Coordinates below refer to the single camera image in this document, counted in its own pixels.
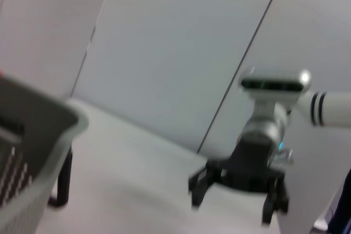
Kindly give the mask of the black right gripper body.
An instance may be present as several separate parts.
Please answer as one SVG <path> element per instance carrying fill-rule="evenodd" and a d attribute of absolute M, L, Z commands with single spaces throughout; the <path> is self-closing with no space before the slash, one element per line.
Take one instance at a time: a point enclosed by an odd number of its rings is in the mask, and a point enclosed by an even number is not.
<path fill-rule="evenodd" d="M 215 172 L 217 183 L 232 189 L 256 192 L 285 192 L 285 173 L 269 167 L 271 141 L 240 139 L 232 154 L 209 159 L 206 168 Z"/>

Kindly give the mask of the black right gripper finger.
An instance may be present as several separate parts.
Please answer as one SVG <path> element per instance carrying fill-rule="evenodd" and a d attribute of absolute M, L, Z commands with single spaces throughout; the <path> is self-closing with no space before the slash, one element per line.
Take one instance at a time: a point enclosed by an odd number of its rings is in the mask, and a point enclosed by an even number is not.
<path fill-rule="evenodd" d="M 220 179 L 218 170 L 203 167 L 189 176 L 188 193 L 191 196 L 191 206 L 199 207 L 208 189 Z"/>
<path fill-rule="evenodd" d="M 274 212 L 288 212 L 289 196 L 286 190 L 284 178 L 271 179 L 268 181 L 267 197 L 263 204 L 262 224 L 270 225 Z"/>

